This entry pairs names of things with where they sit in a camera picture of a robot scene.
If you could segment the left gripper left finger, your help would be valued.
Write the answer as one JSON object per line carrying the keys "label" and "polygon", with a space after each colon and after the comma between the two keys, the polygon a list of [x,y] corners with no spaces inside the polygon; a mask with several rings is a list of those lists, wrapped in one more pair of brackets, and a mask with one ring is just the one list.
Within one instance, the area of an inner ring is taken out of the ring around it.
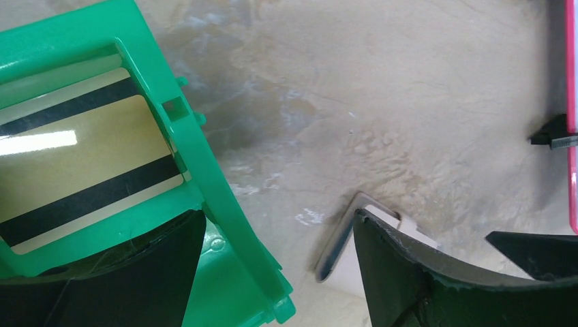
{"label": "left gripper left finger", "polygon": [[2,326],[180,326],[207,221],[186,211],[34,277],[1,281]]}

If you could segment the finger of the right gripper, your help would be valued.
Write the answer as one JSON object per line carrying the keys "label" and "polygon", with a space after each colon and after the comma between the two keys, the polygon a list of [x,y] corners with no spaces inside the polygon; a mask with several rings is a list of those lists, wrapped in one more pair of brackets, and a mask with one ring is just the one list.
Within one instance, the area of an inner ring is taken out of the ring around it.
{"label": "finger of the right gripper", "polygon": [[577,236],[494,231],[485,240],[538,281],[577,276]]}

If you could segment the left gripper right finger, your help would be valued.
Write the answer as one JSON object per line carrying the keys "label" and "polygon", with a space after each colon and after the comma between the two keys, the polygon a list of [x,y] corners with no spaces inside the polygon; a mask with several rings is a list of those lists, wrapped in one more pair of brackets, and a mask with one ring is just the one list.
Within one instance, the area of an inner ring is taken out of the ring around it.
{"label": "left gripper right finger", "polygon": [[576,326],[577,276],[538,281],[458,260],[358,209],[354,241],[374,326]]}

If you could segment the green plastic bin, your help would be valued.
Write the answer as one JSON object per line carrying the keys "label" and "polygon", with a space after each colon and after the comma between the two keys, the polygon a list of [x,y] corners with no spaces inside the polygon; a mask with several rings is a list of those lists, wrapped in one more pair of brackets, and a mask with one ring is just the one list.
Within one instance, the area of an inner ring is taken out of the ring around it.
{"label": "green plastic bin", "polygon": [[133,1],[104,1],[1,33],[1,110],[111,70],[146,99],[183,182],[29,253],[1,239],[1,281],[34,277],[146,234],[186,211],[207,221],[180,326],[259,326],[294,315],[292,288],[258,240],[194,112]]}

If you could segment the beige card holder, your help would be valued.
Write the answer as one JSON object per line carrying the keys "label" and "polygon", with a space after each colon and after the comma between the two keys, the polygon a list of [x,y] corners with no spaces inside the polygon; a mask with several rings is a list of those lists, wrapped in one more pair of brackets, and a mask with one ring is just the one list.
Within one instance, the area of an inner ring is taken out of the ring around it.
{"label": "beige card holder", "polygon": [[342,285],[353,285],[355,282],[361,282],[361,271],[353,237],[354,212],[357,209],[367,209],[371,214],[403,234],[434,249],[440,248],[435,240],[422,233],[416,221],[408,215],[391,210],[360,191],[354,195],[348,204],[320,255],[315,269],[315,277],[318,283],[326,283],[328,280],[333,281],[339,278],[340,275],[343,275],[345,279],[345,281],[341,282]]}

